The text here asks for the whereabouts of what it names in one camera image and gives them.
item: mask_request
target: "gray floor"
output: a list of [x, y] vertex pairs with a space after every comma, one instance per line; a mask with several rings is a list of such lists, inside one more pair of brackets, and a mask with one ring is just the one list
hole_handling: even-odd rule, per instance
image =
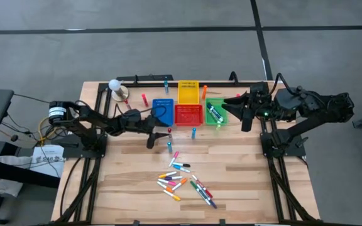
[[[260, 0], [258, 9], [263, 26], [362, 25], [362, 1]], [[0, 30], [215, 25], [255, 25], [250, 2], [0, 0]], [[349, 92], [354, 118], [362, 117], [362, 31], [267, 31], [264, 36], [274, 74], [282, 72], [290, 85], [320, 94]], [[76, 100], [86, 80], [149, 73], [219, 80], [231, 70], [240, 80], [265, 79], [255, 31], [0, 35], [0, 88], [45, 100]], [[14, 97], [9, 113], [36, 129], [47, 106]], [[362, 224], [362, 129], [329, 124], [308, 136], [305, 147], [322, 219]], [[55, 192], [26, 186], [17, 200], [4, 203], [0, 216], [10, 217], [11, 225], [48, 222]]]

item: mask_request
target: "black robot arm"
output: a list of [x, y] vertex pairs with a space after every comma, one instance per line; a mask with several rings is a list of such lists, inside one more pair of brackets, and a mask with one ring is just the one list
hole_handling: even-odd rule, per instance
[[[74, 117], [71, 109], [78, 113]], [[119, 136], [123, 132], [137, 132], [149, 135], [146, 147], [151, 149], [156, 139], [168, 134], [153, 133], [155, 126], [167, 126], [156, 117], [149, 115], [146, 119], [141, 118], [141, 112], [136, 109], [129, 110], [124, 114], [112, 119], [92, 110], [87, 105], [78, 105], [73, 102], [53, 101], [50, 102], [48, 121], [54, 127], [65, 127], [80, 137], [86, 149], [93, 149], [97, 141], [97, 132], [93, 128], [86, 128], [80, 122], [90, 122], [93, 126], [101, 128], [111, 136]]]
[[[281, 78], [285, 89], [277, 91], [274, 100], [272, 93], [277, 80]], [[327, 122], [347, 122], [353, 116], [354, 104], [348, 93], [338, 95], [319, 95], [302, 87], [290, 88], [282, 74], [276, 77], [275, 85], [269, 92], [266, 82], [258, 82], [240, 97], [224, 99], [222, 107], [242, 122], [241, 130], [248, 132], [254, 117], [265, 120], [292, 121], [297, 111], [306, 120], [288, 128], [271, 132], [274, 148], [286, 148], [293, 138]]]

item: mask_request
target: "basket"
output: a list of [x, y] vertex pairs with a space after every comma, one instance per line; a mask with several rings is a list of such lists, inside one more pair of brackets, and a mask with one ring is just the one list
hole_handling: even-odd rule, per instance
[[221, 105], [224, 104], [223, 98], [206, 98], [205, 100], [205, 122], [207, 125], [210, 126], [216, 126], [217, 121], [213, 118], [211, 113], [209, 112], [209, 109], [206, 107], [207, 103], [211, 103], [215, 110], [223, 116], [223, 121], [220, 123], [220, 125], [225, 126], [228, 123], [227, 120], [227, 111], [224, 110]]
[[153, 99], [154, 114], [153, 116], [158, 117], [160, 121], [172, 126], [174, 124], [174, 100], [173, 99]]
[[175, 106], [175, 124], [177, 126], [199, 126], [204, 122], [201, 105]]
[[178, 104], [199, 104], [198, 81], [178, 81]]

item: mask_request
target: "wooden tabletop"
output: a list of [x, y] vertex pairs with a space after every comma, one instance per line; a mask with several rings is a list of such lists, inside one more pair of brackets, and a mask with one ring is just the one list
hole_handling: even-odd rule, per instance
[[[85, 82], [80, 99], [94, 106], [98, 84]], [[247, 88], [244, 87], [209, 87], [206, 96], [228, 98], [245, 91]], [[150, 105], [153, 99], [159, 98], [173, 98], [177, 103], [177, 88], [170, 88], [168, 96], [164, 88], [130, 88], [129, 92], [131, 107], [139, 110], [146, 109], [142, 93], [146, 94]], [[114, 114], [115, 103], [111, 100], [109, 117]], [[119, 106], [126, 111], [124, 103]], [[92, 223], [132, 223], [133, 220], [141, 223], [218, 223], [221, 218], [227, 223], [277, 223], [268, 163], [259, 139], [260, 122], [255, 119], [250, 132], [241, 132], [241, 122], [231, 114], [228, 119], [228, 125], [219, 131], [214, 126], [197, 127], [195, 140], [191, 139], [191, 127], [172, 127], [173, 151], [180, 153], [177, 162], [191, 164], [191, 173], [179, 173], [188, 179], [175, 191], [181, 198], [179, 202], [166, 195], [156, 183], [158, 175], [175, 171], [168, 167], [173, 155], [168, 153], [167, 137], [160, 138], [153, 149], [147, 149], [146, 134], [125, 132], [118, 137], [109, 136], [99, 172]], [[278, 122], [278, 128], [288, 128], [293, 123]], [[78, 192], [83, 162], [82, 159], [70, 178], [64, 209]], [[313, 217], [319, 218], [307, 167], [294, 157], [286, 157], [285, 162], [293, 194]], [[52, 220], [59, 217], [63, 186], [74, 163], [75, 159], [65, 162]], [[192, 174], [211, 191], [217, 210], [208, 206], [189, 183], [193, 180]], [[284, 217], [288, 218], [281, 190], [280, 194]], [[89, 194], [86, 194], [81, 219], [85, 219], [88, 200]]]

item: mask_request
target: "colored marker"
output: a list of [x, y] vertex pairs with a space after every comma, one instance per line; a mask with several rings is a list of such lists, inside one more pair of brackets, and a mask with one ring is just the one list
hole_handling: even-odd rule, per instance
[[131, 106], [130, 106], [130, 104], [129, 104], [128, 100], [127, 100], [127, 99], [125, 99], [125, 100], [124, 100], [124, 102], [125, 102], [126, 107], [128, 108], [128, 110], [131, 110]]
[[171, 142], [167, 142], [168, 152], [173, 153], [173, 148], [171, 147]]
[[195, 190], [197, 191], [197, 193], [205, 200], [205, 202], [208, 205], [211, 205], [211, 203], [205, 198], [205, 196], [203, 195], [202, 191], [199, 190], [199, 188], [196, 186], [196, 184], [193, 181], [189, 181], [191, 183], [191, 185], [195, 188]]
[[173, 139], [173, 135], [171, 135], [171, 128], [168, 128], [167, 132], [168, 132], [168, 138]]
[[166, 176], [171, 176], [171, 175], [174, 175], [174, 174], [177, 174], [177, 172], [174, 171], [174, 172], [165, 173], [165, 174], [163, 174], [163, 175], [160, 175], [159, 178], [164, 178], [164, 177], [166, 177]]
[[167, 195], [170, 195], [171, 197], [173, 197], [173, 199], [175, 200], [175, 201], [180, 201], [181, 200], [181, 198], [180, 197], [178, 197], [177, 195], [173, 195], [173, 194], [171, 194], [170, 192], [168, 192], [168, 191], [166, 191], [166, 190], [163, 190]]
[[162, 187], [163, 187], [164, 189], [166, 189], [168, 192], [173, 193], [173, 190], [172, 190], [171, 188], [165, 186], [164, 184], [160, 183], [159, 181], [157, 181], [157, 184], [160, 185], [160, 186], [162, 186]]
[[202, 93], [202, 100], [206, 97], [207, 85], [204, 85], [204, 92]]
[[213, 107], [211, 103], [206, 104], [207, 110], [211, 113], [211, 116], [214, 118], [214, 120], [217, 121], [217, 123], [223, 122], [223, 116], [221, 116], [217, 110]]
[[145, 103], [145, 106], [146, 106], [146, 107], [149, 107], [148, 99], [146, 99], [146, 95], [145, 95], [145, 94], [142, 94], [142, 99], [143, 99], [143, 102]]
[[191, 167], [191, 165], [187, 164], [187, 163], [173, 163], [174, 165], [177, 166], [183, 166], [183, 167]]
[[176, 168], [177, 170], [181, 170], [181, 171], [184, 171], [186, 173], [190, 173], [191, 171], [187, 170], [187, 169], [184, 169], [182, 168], [181, 166], [177, 166], [177, 165], [173, 165], [174, 168]]
[[158, 181], [163, 182], [163, 183], [168, 183], [169, 185], [175, 186], [176, 184], [172, 181], [167, 181], [167, 180], [163, 180], [163, 179], [159, 179]]
[[182, 179], [182, 176], [166, 176], [164, 177], [164, 180], [178, 180]]
[[175, 161], [175, 159], [178, 157], [178, 151], [175, 152], [174, 157], [171, 159], [170, 164], [168, 164], [168, 167], [171, 167], [171, 165], [173, 164], [173, 162]]
[[168, 95], [168, 82], [167, 82], [167, 80], [164, 81], [164, 90], [166, 91], [166, 95]]
[[202, 192], [202, 194], [207, 198], [207, 201], [209, 201], [209, 203], [210, 203], [214, 208], [217, 208], [217, 205], [214, 204], [214, 202], [211, 200], [211, 198], [209, 198], [209, 196], [205, 193], [205, 191], [202, 189], [202, 187], [199, 186], [198, 184], [196, 184], [196, 186], [199, 188], [199, 190]]
[[178, 183], [177, 185], [175, 185], [175, 186], [173, 187], [173, 191], [175, 191], [175, 190], [176, 190], [177, 188], [179, 188], [181, 185], [185, 184], [185, 182], [187, 182], [187, 179], [186, 179], [186, 178], [182, 179], [180, 183]]
[[192, 139], [195, 139], [195, 135], [196, 135], [196, 128], [192, 129]]
[[205, 188], [205, 186], [198, 180], [198, 178], [195, 175], [192, 175], [192, 177], [195, 179], [196, 183], [198, 183], [206, 192], [207, 195], [209, 195], [211, 198], [213, 198], [213, 195], [209, 192], [208, 189]]

